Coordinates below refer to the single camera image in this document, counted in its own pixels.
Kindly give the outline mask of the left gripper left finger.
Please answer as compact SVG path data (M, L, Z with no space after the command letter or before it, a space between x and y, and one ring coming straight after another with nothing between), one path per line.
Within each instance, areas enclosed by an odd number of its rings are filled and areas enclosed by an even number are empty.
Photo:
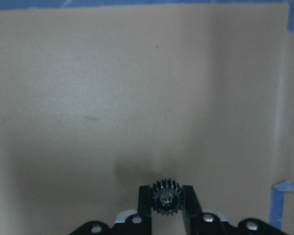
M141 228L143 235L152 234L151 206L150 186L140 186L138 196L138 215L142 219L139 227Z

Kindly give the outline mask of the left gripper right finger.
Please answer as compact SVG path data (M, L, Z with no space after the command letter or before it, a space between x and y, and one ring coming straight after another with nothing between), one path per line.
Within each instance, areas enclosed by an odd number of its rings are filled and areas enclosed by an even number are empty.
M192 186L182 186L183 208L182 216L187 235L203 235L203 211L195 190Z

